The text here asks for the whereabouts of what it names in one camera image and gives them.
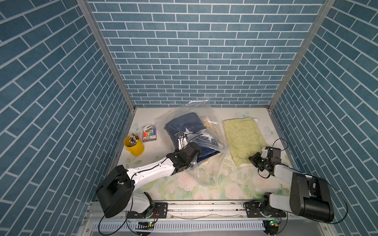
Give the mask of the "clear plastic vacuum bag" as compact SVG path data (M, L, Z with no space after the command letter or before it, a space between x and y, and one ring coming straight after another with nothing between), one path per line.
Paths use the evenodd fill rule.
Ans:
M190 161L185 171L202 186L218 182L220 166L229 148L209 98L190 101L155 118L161 140L169 147L187 149L191 143L200 154Z

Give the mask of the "pale yellow fleece blanket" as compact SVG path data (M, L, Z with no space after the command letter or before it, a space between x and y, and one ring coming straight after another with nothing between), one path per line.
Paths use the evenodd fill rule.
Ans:
M237 167L252 166L249 158L267 146L257 122L251 117L224 120L223 129Z

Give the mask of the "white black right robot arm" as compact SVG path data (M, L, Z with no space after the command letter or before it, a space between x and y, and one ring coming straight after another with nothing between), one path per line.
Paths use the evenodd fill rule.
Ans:
M258 171L267 170L269 177L277 177L290 186L289 195L266 192L261 200L251 200L243 204L248 218L282 217L288 213L310 220L331 223L334 209L327 180L300 173L286 165L279 158L267 157L260 152L249 160Z

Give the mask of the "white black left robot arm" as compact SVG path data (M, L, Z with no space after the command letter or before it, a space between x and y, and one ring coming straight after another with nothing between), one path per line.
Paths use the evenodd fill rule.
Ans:
M116 166L95 191L104 216L111 218L124 209L137 213L147 212L152 204L151 198L147 194L134 196L134 191L160 178L183 172L200 154L200 146L191 142L183 149L175 150L161 160L142 167L126 169L123 165Z

